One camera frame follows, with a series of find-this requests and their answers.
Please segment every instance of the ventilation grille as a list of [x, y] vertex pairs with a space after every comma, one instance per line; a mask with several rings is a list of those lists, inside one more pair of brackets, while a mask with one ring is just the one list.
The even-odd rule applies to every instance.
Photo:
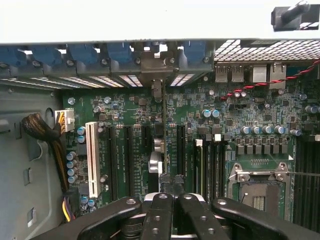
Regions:
[[320, 58], [320, 40], [282, 40], [268, 47], [241, 47], [227, 40], [215, 51], [217, 62], [295, 61]]

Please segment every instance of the power connector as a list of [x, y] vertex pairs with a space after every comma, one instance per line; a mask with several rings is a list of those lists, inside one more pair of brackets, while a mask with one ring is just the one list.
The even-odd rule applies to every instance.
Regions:
[[54, 111], [54, 119], [57, 122], [58, 114], [64, 114], [64, 124], [65, 124], [65, 131], [70, 132], [75, 130], [75, 112], [73, 110], [57, 110]]

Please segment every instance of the white pci slot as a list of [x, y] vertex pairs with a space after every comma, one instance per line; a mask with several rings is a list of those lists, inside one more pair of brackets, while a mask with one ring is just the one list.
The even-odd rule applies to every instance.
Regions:
[[98, 146], [98, 123], [87, 122], [86, 132], [86, 152], [88, 161], [88, 184], [89, 197], [97, 198], [101, 193], [100, 186], [100, 162]]

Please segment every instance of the screw hole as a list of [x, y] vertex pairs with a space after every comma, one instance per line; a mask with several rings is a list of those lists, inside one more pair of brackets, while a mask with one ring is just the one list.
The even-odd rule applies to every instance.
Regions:
[[153, 234], [158, 234], [158, 233], [159, 233], [159, 229], [158, 229], [158, 228], [152, 229], [152, 233], [153, 233]]
[[211, 235], [215, 234], [215, 230], [213, 228], [208, 228], [208, 232]]

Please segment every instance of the black cable bundle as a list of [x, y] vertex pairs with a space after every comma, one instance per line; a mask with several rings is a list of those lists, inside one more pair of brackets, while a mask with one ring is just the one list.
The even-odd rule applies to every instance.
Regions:
[[65, 193], [68, 188], [68, 177], [67, 177], [67, 167], [66, 167], [66, 153], [63, 150], [62, 143], [60, 141], [61, 134], [64, 132], [60, 119], [63, 116], [58, 114], [57, 123], [53, 129], [51, 129], [46, 122], [42, 119], [40, 113], [33, 113], [22, 119], [22, 127], [24, 131], [31, 137], [42, 140], [51, 146], [56, 168], [60, 178], [62, 191]]

